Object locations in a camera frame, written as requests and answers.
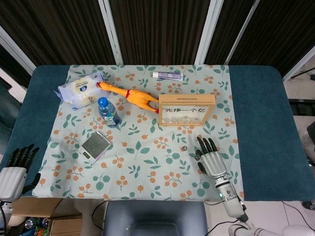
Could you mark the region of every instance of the toothpaste tube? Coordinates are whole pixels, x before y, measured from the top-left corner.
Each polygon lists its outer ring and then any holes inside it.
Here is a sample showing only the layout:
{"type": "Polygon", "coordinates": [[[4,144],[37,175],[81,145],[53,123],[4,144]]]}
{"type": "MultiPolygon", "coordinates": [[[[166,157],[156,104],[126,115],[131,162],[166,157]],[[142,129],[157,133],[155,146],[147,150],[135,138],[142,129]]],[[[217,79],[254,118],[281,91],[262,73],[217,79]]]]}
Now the toothpaste tube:
{"type": "Polygon", "coordinates": [[[160,78],[160,79],[166,79],[166,80],[177,80],[177,81],[183,81],[183,74],[178,72],[153,72],[152,73],[153,78],[160,78]]]}

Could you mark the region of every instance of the floor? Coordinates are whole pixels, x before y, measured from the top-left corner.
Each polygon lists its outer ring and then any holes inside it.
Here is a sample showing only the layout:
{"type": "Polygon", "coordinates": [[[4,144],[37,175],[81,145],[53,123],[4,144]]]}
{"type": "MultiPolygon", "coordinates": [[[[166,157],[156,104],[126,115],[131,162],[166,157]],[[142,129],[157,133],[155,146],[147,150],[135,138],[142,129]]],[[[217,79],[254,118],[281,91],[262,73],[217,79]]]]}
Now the floor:
{"type": "MultiPolygon", "coordinates": [[[[315,57],[311,59],[308,64],[301,68],[314,67],[315,57]]],[[[289,98],[315,99],[315,81],[309,79],[309,75],[296,77],[294,80],[284,82],[285,89],[289,98]]],[[[25,91],[13,85],[11,94],[17,96],[19,101],[23,101],[25,91]]],[[[310,123],[315,121],[315,117],[294,117],[297,129],[306,128],[310,123]]],[[[102,204],[95,212],[94,222],[91,219],[91,214],[95,207],[102,203],[102,200],[89,199],[75,199],[67,200],[65,208],[70,208],[70,205],[77,209],[83,215],[82,236],[101,236],[102,231],[94,226],[94,223],[102,227],[106,204],[102,204]]],[[[298,208],[304,215],[307,222],[315,228],[315,211],[304,209],[300,202],[286,202],[298,208]]],[[[299,212],[289,206],[285,206],[282,202],[245,202],[247,206],[247,215],[256,227],[264,228],[273,231],[277,234],[282,233],[282,229],[288,225],[305,225],[299,212]]],[[[234,221],[234,218],[228,217],[225,212],[223,204],[216,206],[205,205],[208,228],[211,229],[217,223],[222,221],[234,221]]],[[[218,226],[211,234],[211,236],[227,236],[228,227],[230,224],[223,224],[218,226]]]]}

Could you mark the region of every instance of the orange flower pattern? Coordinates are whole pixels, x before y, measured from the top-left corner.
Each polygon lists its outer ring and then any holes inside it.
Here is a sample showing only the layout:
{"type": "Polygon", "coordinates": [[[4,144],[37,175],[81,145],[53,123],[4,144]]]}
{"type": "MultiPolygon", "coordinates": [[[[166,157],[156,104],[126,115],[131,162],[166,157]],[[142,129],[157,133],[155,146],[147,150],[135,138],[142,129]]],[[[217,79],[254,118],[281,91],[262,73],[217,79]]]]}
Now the orange flower pattern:
{"type": "Polygon", "coordinates": [[[214,94],[216,107],[203,127],[159,126],[157,114],[111,93],[108,99],[123,121],[111,129],[99,115],[97,102],[76,111],[61,103],[39,169],[41,179],[33,190],[35,196],[218,201],[215,187],[194,160],[199,136],[215,141],[227,168],[226,178],[244,198],[228,66],[73,65],[66,83],[94,72],[113,86],[138,89],[154,97],[161,93],[214,94]],[[152,78],[152,71],[183,72],[183,81],[152,78]],[[91,164],[79,150],[96,131],[113,146],[91,164]]]}

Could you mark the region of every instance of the yellow rubber chicken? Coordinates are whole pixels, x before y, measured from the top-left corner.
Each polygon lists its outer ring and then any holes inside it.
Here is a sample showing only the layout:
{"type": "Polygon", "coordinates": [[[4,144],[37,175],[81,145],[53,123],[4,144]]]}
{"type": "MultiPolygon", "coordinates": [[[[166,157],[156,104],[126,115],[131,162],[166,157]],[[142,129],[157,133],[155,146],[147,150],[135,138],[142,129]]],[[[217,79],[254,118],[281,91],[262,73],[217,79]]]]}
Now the yellow rubber chicken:
{"type": "Polygon", "coordinates": [[[100,87],[102,90],[112,91],[124,96],[128,102],[133,103],[140,108],[158,113],[158,109],[152,108],[148,105],[150,101],[158,103],[158,100],[145,92],[134,89],[122,89],[105,82],[98,82],[97,86],[100,87]]]}

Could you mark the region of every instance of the wooden frame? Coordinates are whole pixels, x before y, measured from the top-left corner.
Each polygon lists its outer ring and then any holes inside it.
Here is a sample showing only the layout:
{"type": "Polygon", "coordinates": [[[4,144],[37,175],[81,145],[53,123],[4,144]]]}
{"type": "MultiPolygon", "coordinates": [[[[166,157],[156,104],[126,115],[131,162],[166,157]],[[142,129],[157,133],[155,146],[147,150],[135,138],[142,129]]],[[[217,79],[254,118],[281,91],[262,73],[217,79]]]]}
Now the wooden frame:
{"type": "Polygon", "coordinates": [[[203,126],[208,119],[211,111],[214,109],[216,105],[216,98],[214,94],[160,94],[158,98],[158,111],[159,111],[159,120],[158,123],[160,126],[181,126],[181,125],[199,125],[203,126]],[[204,109],[190,109],[190,110],[181,110],[179,107],[203,107],[204,109]],[[180,116],[185,115],[185,113],[190,113],[193,114],[194,111],[197,113],[195,114],[200,114],[202,117],[200,118],[194,118],[189,121],[190,118],[187,116],[177,118],[174,117],[174,119],[186,119],[188,120],[187,122],[164,122],[165,120],[171,120],[169,117],[165,118],[163,117],[163,111],[165,112],[174,112],[175,114],[180,114],[180,116]]]}

